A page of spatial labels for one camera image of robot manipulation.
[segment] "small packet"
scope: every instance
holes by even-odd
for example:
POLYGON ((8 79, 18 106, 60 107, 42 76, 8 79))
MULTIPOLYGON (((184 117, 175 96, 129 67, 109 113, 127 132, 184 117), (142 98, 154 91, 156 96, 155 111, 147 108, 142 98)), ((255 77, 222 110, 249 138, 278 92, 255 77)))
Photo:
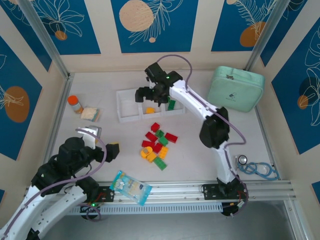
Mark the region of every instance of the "small packet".
POLYGON ((152 186, 126 175, 123 171, 119 171, 110 189, 120 192, 122 195, 143 206, 151 192, 152 186))

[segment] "purple cable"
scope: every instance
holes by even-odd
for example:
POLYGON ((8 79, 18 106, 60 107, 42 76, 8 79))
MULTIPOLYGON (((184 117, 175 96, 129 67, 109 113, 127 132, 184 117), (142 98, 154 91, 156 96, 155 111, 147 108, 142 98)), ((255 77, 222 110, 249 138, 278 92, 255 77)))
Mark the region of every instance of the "purple cable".
POLYGON ((54 184, 51 184, 47 187, 45 187, 44 189, 42 189, 41 191, 37 192, 35 195, 33 195, 25 204, 24 204, 24 208, 21 208, 17 214, 14 216, 14 218, 12 219, 12 221, 9 223, 8 227, 6 228, 5 232, 3 233, 4 237, 1 238, 1 240, 5 240, 5 238, 7 237, 10 229, 12 228, 12 226, 14 225, 14 223, 16 222, 16 220, 18 219, 18 217, 21 215, 21 213, 28 207, 28 205, 36 198, 38 197, 40 194, 42 194, 43 192, 46 192, 56 186, 59 186, 59 185, 62 185, 62 184, 68 184, 68 183, 74 183, 78 180, 81 180, 81 179, 85 179, 93 174, 95 174, 101 167, 102 165, 105 163, 106 159, 107 159, 107 148, 104 144, 104 142, 99 138, 97 137, 96 135, 92 134, 91 132, 89 131, 85 131, 85 130, 82 130, 80 128, 77 128, 76 129, 77 132, 81 132, 81 133, 85 133, 85 134, 88 134, 92 137, 94 137, 96 140, 98 140, 98 142, 102 145, 102 151, 103 151, 103 158, 102 158, 102 161, 101 163, 99 164, 99 166, 93 170, 92 172, 89 172, 88 174, 86 175, 83 175, 83 176, 79 176, 79 177, 76 177, 76 178, 72 178, 72 179, 68 179, 68 180, 63 180, 63 181, 59 181, 59 182, 56 182, 54 184))
POLYGON ((86 219, 87 219, 88 221, 94 222, 94 223, 101 221, 101 212, 99 211, 99 209, 98 209, 97 207, 91 206, 91 205, 86 204, 86 203, 81 203, 81 204, 79 204, 78 206, 88 207, 88 208, 91 209, 91 211, 88 211, 88 212, 86 213, 86 215, 85 215, 85 217, 86 217, 86 219), (96 219, 91 219, 91 218, 89 217, 89 213, 92 213, 92 212, 96 212, 96 213, 98 214, 98 216, 99 216, 99 219, 97 219, 97 220, 96 220, 96 219))
POLYGON ((228 163, 228 167, 229 167, 229 170, 230 172, 232 173, 232 175, 243 185, 244 189, 245 189, 245 202, 243 204, 243 206, 238 210, 238 212, 236 212, 234 215, 238 214, 242 209, 245 208, 245 206, 247 205, 248 203, 248 200, 249 200, 249 192, 248 192, 248 189, 247 189, 247 186, 246 184, 240 179, 240 177, 238 177, 238 175, 236 175, 234 173, 234 171, 232 170, 232 167, 231 167, 231 163, 230 163, 230 159, 228 157, 228 153, 227 153, 227 147, 229 146, 233 146, 233 145, 245 145, 247 143, 247 140, 245 138, 245 136, 231 123, 229 122, 227 119, 225 119, 223 116, 221 116, 219 113, 217 113, 216 111, 212 110, 209 106, 207 106, 207 104, 205 102, 203 102, 200 98, 198 98, 192 91, 188 90, 188 81, 191 77, 191 74, 193 72, 193 68, 192 68, 192 65, 190 63, 190 61, 188 59, 186 59, 185 57, 181 56, 181 55, 178 55, 178 54, 168 54, 168 55, 164 55, 162 57, 160 57, 156 62, 158 63, 160 60, 164 59, 164 58, 167 58, 167 57, 178 57, 178 58, 181 58, 183 60, 185 60, 189 67, 190 67, 190 72, 189 72, 189 75, 186 77, 186 80, 185 80, 185 89, 186 91, 192 96, 194 97, 194 99, 196 99, 202 106, 204 106, 205 108, 207 108, 211 113, 217 115, 221 120, 223 120, 226 124, 228 124, 231 128, 233 128, 236 133, 242 138, 243 142, 231 142, 231 143, 227 143, 223 150, 224 150, 224 154, 225 154, 225 158, 226 158, 226 161, 228 163))

